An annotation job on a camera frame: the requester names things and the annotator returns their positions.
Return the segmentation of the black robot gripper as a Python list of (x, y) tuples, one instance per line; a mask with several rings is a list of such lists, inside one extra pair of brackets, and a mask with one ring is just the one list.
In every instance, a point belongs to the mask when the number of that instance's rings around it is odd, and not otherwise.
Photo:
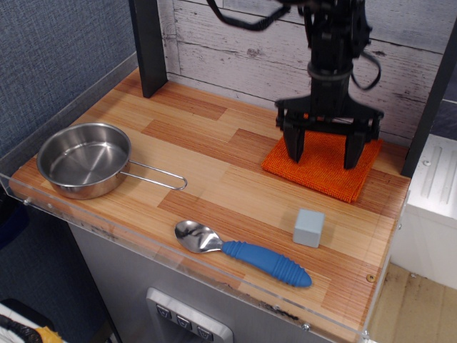
[(276, 102), (276, 126), (283, 132), (289, 157), (298, 163), (307, 130), (346, 136), (344, 169), (357, 166), (366, 142), (377, 139), (383, 112), (353, 100), (348, 92), (353, 65), (328, 71), (308, 65), (311, 93)]

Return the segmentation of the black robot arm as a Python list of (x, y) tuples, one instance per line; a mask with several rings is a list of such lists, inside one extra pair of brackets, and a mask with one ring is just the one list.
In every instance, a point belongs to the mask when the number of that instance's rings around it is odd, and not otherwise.
[(311, 60), (308, 74), (311, 93), (276, 102), (276, 125), (283, 132), (289, 157), (300, 161), (305, 134), (318, 131), (346, 138), (344, 168), (353, 169), (364, 147), (379, 135), (383, 112), (351, 98), (349, 83), (355, 79), (353, 60), (378, 60), (364, 49), (371, 27), (364, 1), (314, 1), (298, 8), (304, 17)]

